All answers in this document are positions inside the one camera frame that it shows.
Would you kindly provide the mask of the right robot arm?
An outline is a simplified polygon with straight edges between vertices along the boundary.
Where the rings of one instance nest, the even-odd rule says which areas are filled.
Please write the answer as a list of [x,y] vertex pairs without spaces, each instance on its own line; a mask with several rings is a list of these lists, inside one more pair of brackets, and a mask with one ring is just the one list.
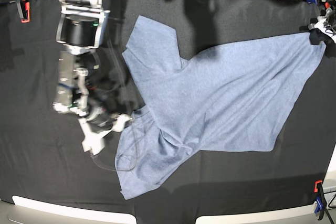
[[59,0],[58,61],[54,110],[72,114],[95,133],[121,132],[130,119],[125,71],[114,49],[108,19],[110,0]]

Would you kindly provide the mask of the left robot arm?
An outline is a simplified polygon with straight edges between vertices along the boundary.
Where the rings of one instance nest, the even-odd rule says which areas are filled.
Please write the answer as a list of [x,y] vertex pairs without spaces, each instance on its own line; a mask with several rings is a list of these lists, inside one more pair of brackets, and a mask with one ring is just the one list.
[[310,42],[318,45],[323,41],[335,44],[335,9],[327,8],[324,16],[319,16],[317,22],[308,25]]

